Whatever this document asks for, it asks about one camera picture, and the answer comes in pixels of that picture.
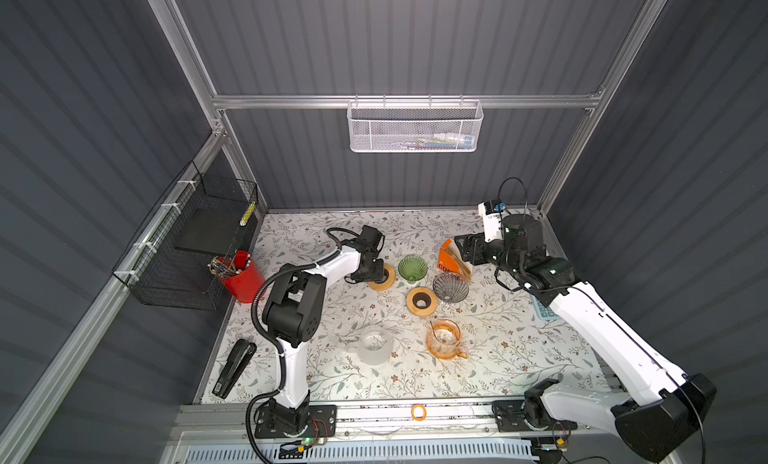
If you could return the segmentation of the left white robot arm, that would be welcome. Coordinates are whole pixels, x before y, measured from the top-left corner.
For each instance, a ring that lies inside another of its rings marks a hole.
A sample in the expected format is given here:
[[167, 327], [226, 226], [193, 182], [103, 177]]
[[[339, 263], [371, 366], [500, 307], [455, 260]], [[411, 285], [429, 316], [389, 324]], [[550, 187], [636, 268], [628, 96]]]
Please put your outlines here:
[[330, 254], [305, 264], [285, 264], [257, 292], [268, 293], [262, 310], [254, 302], [251, 318], [257, 332], [276, 350], [275, 408], [297, 414], [309, 405], [306, 379], [307, 345], [319, 329], [329, 286], [382, 283], [393, 273], [379, 256], [385, 237], [366, 225], [360, 232], [342, 227], [325, 230], [335, 247]]

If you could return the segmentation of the black stapler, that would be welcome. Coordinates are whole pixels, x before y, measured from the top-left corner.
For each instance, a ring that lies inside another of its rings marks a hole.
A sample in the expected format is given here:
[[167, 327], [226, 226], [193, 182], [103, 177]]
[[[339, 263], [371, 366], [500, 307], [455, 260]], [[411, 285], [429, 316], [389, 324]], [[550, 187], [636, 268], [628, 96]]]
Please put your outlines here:
[[212, 394], [214, 396], [220, 399], [228, 397], [256, 350], [255, 342], [243, 338], [234, 343], [213, 387]]

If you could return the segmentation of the light blue calculator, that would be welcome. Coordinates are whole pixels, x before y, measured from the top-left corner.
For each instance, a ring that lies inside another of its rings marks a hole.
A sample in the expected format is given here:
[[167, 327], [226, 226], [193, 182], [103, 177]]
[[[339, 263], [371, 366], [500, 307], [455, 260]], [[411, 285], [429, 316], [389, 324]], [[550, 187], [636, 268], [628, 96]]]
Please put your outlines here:
[[559, 316], [554, 311], [548, 307], [545, 307], [536, 297], [533, 297], [532, 301], [538, 318], [543, 322], [551, 323], [559, 319]]

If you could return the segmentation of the grey glass dripper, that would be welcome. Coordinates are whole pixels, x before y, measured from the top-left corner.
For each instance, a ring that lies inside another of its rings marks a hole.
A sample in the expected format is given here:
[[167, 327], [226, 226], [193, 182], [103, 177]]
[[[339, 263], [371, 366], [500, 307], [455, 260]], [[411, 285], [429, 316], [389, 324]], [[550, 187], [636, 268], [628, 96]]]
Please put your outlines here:
[[433, 279], [432, 290], [446, 303], [459, 303], [469, 294], [468, 282], [459, 274], [441, 272]]

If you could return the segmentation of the frosted white glass pitcher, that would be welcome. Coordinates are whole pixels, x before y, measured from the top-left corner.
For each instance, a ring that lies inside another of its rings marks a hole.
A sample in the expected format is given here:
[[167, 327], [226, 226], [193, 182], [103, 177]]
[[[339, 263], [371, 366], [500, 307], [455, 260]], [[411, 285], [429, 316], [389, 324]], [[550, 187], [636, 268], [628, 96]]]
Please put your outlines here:
[[370, 327], [363, 330], [358, 339], [347, 346], [346, 352], [356, 355], [363, 364], [378, 366], [390, 359], [393, 347], [394, 338], [388, 330]]

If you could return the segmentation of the orange coffee filter box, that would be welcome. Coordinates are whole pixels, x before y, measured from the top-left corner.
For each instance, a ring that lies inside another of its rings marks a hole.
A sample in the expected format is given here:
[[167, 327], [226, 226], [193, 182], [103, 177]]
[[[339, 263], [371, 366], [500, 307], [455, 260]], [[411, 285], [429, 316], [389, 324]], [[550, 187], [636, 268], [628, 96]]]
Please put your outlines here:
[[438, 268], [444, 272], [457, 274], [467, 282], [472, 281], [473, 266], [463, 260], [457, 245], [452, 239], [446, 240], [440, 247]]

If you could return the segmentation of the yellow marker in basket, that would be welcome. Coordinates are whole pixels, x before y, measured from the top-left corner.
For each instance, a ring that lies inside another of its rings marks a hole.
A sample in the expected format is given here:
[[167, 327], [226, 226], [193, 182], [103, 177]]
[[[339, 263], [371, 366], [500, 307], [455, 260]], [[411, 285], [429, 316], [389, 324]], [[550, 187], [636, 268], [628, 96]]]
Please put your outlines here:
[[257, 207], [257, 203], [255, 201], [252, 201], [250, 202], [250, 204], [248, 204], [246, 210], [243, 212], [240, 218], [239, 225], [241, 227], [245, 227], [248, 224], [251, 216], [254, 214], [254, 211], [256, 210], [256, 207]]

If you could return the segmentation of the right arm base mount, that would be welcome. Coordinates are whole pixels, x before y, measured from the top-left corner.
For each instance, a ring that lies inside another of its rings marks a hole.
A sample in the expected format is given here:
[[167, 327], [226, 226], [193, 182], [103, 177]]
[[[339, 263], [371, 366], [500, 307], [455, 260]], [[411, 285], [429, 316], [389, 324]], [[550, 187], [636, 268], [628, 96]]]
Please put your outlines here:
[[578, 424], [569, 420], [555, 420], [530, 399], [501, 399], [491, 403], [491, 412], [500, 432], [552, 431], [570, 433]]

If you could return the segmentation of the green glass dripper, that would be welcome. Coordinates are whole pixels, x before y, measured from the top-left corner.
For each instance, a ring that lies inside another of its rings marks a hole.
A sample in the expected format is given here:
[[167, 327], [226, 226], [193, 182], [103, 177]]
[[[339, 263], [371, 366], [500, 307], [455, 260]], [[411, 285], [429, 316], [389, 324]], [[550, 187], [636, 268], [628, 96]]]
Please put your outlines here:
[[409, 254], [399, 261], [397, 271], [399, 275], [410, 284], [415, 284], [428, 273], [429, 267], [426, 261], [419, 255]]

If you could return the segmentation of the orange tape roll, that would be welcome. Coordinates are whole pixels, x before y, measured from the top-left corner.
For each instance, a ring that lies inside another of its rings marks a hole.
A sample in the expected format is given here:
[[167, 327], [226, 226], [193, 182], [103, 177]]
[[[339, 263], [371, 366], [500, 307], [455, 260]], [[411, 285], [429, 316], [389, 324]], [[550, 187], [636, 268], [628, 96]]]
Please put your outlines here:
[[414, 404], [411, 407], [411, 418], [416, 422], [423, 422], [427, 418], [427, 409], [422, 404]]

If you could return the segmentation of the orange glass pitcher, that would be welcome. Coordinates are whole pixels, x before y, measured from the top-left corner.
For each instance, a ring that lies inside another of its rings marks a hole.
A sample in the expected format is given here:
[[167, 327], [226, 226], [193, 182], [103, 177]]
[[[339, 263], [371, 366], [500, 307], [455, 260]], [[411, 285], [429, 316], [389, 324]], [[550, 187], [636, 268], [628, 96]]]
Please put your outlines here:
[[429, 323], [426, 345], [428, 351], [437, 359], [469, 358], [462, 343], [461, 329], [450, 319], [434, 319]]

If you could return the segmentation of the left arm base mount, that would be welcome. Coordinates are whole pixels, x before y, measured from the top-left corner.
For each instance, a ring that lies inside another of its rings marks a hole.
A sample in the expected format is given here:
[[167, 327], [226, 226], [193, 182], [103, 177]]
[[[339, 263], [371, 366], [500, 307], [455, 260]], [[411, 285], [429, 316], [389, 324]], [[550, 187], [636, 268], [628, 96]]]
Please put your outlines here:
[[329, 438], [336, 433], [338, 407], [335, 405], [302, 405], [288, 409], [276, 403], [261, 405], [254, 418], [254, 437]]

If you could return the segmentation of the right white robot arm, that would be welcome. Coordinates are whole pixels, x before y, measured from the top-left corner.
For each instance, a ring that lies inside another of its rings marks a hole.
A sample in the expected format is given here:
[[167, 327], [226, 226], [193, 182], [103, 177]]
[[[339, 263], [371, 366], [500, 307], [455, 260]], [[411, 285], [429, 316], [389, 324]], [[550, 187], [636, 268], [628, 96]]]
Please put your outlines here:
[[518, 412], [537, 431], [570, 421], [619, 437], [642, 459], [659, 463], [692, 435], [704, 434], [704, 420], [717, 390], [705, 375], [689, 374], [632, 329], [579, 278], [564, 257], [549, 253], [540, 221], [513, 214], [498, 200], [482, 202], [483, 230], [459, 238], [458, 249], [480, 253], [496, 274], [552, 310], [586, 340], [616, 373], [620, 392], [575, 389], [544, 378], [524, 393]]

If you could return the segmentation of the red cup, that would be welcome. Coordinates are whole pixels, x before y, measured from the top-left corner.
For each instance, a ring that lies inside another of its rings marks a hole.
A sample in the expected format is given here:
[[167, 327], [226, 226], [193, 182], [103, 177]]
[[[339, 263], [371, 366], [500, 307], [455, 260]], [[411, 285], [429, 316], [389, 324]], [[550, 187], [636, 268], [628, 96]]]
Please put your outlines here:
[[243, 304], [254, 301], [265, 281], [251, 255], [244, 250], [237, 250], [231, 257], [214, 257], [208, 267], [232, 296]]

